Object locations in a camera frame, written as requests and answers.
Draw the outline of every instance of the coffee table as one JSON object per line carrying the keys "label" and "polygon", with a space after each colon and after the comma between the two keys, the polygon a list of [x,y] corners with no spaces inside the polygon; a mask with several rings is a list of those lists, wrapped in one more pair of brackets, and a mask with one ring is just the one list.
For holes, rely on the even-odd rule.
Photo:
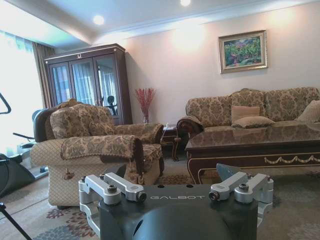
{"label": "coffee table", "polygon": [[320,124],[201,132],[185,148],[195,184],[217,163],[241,168],[320,165]]}

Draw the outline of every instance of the glass cabinet door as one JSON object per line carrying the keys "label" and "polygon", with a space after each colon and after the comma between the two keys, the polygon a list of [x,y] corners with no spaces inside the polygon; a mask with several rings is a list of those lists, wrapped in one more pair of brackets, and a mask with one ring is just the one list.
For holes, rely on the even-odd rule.
{"label": "glass cabinet door", "polygon": [[98,105],[92,58],[69,62],[74,94],[78,102]]}
{"label": "glass cabinet door", "polygon": [[113,116],[119,115],[118,79],[113,54],[93,58],[99,105],[109,108]]}
{"label": "glass cabinet door", "polygon": [[69,75],[68,63],[57,63],[49,66],[51,75],[52,91],[55,93],[53,98],[56,104],[67,101],[72,97],[72,87]]}

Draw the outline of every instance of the ceiling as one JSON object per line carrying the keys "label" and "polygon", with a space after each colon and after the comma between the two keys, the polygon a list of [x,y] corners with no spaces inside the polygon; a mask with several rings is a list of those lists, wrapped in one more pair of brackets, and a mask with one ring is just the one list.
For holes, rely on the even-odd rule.
{"label": "ceiling", "polygon": [[[318,0],[0,0],[0,30],[62,50]],[[104,17],[103,25],[93,17]]]}

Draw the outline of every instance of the recessed ceiling light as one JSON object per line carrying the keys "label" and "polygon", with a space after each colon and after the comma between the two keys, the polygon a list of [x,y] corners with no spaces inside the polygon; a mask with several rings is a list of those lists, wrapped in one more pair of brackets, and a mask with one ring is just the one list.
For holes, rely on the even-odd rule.
{"label": "recessed ceiling light", "polygon": [[97,16],[94,16],[93,22],[94,22],[95,24],[97,24],[97,25],[102,25],[102,24],[104,24],[105,19],[104,19],[103,16],[97,15]]}
{"label": "recessed ceiling light", "polygon": [[191,0],[180,0],[182,6],[186,7],[190,4]]}

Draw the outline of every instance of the picture frame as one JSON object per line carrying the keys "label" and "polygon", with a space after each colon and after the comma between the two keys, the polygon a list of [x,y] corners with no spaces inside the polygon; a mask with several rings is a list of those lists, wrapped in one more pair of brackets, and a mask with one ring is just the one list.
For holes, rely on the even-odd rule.
{"label": "picture frame", "polygon": [[267,30],[218,37],[220,73],[268,67]]}

